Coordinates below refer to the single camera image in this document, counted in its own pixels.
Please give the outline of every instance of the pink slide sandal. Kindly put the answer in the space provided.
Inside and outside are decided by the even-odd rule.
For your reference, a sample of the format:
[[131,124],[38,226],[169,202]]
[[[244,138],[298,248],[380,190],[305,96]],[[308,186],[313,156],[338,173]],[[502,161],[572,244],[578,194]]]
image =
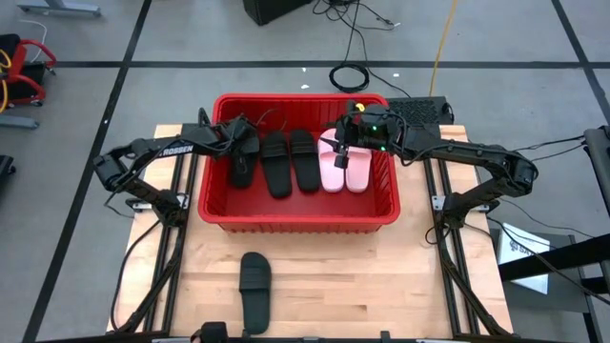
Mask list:
[[347,189],[351,192],[366,191],[373,153],[368,149],[350,147],[347,156],[350,158],[345,172]]
[[[320,137],[335,140],[335,129],[326,130]],[[339,192],[343,189],[343,169],[335,167],[336,153],[328,143],[317,141],[317,153],[320,162],[320,179],[326,192]]]

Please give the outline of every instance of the red plastic bin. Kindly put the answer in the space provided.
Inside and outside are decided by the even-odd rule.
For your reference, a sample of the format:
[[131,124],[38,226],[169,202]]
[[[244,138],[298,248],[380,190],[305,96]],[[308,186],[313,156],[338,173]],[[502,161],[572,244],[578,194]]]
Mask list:
[[[213,107],[213,121],[227,121],[244,113],[252,122],[269,109],[259,124],[261,136],[283,129],[310,131],[317,139],[326,124],[345,114],[347,101],[364,105],[383,104],[376,94],[225,94]],[[374,151],[371,179],[363,193],[325,192],[303,193],[292,170],[293,192],[285,199],[269,195],[260,164],[254,170],[254,182],[248,189],[234,188],[229,182],[230,160],[206,161],[198,210],[201,218],[218,224],[227,232],[376,232],[382,225],[397,220],[400,215],[397,176],[394,158]]]

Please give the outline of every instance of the gray concrete floor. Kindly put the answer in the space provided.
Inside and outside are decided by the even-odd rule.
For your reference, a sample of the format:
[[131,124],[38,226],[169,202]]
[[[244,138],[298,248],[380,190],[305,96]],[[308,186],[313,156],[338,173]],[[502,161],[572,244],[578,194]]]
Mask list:
[[[363,0],[401,25],[393,32],[366,31],[374,60],[433,60],[449,0]],[[99,1],[100,19],[24,14],[12,0],[0,0],[0,33],[38,38],[39,21],[49,28],[48,45],[62,61],[120,61],[143,0]],[[603,0],[562,0],[585,53],[610,61]],[[337,60],[345,53],[349,29],[313,16],[312,6],[259,28],[238,1],[154,0],[134,61]],[[369,13],[358,23],[376,23]],[[355,41],[353,59],[362,59]],[[459,2],[443,60],[578,61],[550,1]],[[110,123],[104,149],[153,134],[156,124],[193,122],[196,111],[212,110],[225,92],[335,92],[327,68],[130,69]],[[427,93],[427,69],[376,69],[412,95]],[[19,172],[0,197],[0,337],[20,341],[87,163],[117,69],[58,69],[49,77],[48,101],[41,109],[19,108],[33,116],[37,131],[0,129],[0,153],[15,157]],[[610,90],[610,71],[598,70]],[[356,83],[348,71],[338,76]],[[369,92],[400,94],[372,80]],[[457,123],[473,141],[517,148],[572,136],[606,123],[582,70],[448,70],[437,76],[437,94],[451,102]],[[559,151],[552,147],[538,154]],[[550,224],[589,234],[608,233],[609,219],[595,176],[582,152],[539,162],[534,192],[516,200]],[[129,219],[102,208],[108,194],[95,179],[83,209],[38,339],[101,334],[106,329],[118,267],[127,244]],[[510,205],[493,216],[532,232],[549,232]],[[581,318],[510,308],[517,333],[526,337],[584,341]],[[596,306],[600,321],[610,312]],[[604,336],[610,339],[610,329]]]

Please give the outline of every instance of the metal stand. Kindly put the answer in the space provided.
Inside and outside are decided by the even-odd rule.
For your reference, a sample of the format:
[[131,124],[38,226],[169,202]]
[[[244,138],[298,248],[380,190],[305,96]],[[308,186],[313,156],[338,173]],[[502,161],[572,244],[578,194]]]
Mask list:
[[18,2],[17,6],[25,12],[29,10],[49,10],[58,13],[87,13],[93,14],[94,17],[102,15],[99,6],[64,2],[63,0],[25,0]]
[[0,127],[20,128],[20,129],[38,129],[37,121],[20,116],[0,114]]

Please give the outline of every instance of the slide sandal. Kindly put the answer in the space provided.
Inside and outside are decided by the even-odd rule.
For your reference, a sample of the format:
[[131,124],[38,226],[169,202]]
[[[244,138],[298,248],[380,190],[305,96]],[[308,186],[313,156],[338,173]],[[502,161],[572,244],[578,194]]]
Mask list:
[[249,334],[264,333],[269,328],[271,313],[271,266],[258,252],[241,257],[239,292],[244,309],[244,330]]
[[[320,137],[335,140],[336,129],[326,130]],[[320,164],[320,179],[326,192],[339,192],[343,189],[343,169],[335,167],[336,152],[328,143],[317,141],[317,153]]]
[[290,179],[290,156],[288,143],[282,131],[273,131],[263,138],[260,147],[260,161],[271,196],[279,199],[290,195],[293,192],[293,184]]
[[290,155],[298,187],[304,192],[316,192],[320,188],[320,167],[312,134],[305,130],[290,132]]
[[260,143],[251,137],[231,155],[231,184],[245,189],[252,185]]
[[347,156],[350,162],[345,171],[345,185],[351,192],[364,192],[369,186],[371,159],[373,152],[369,149],[350,147]]

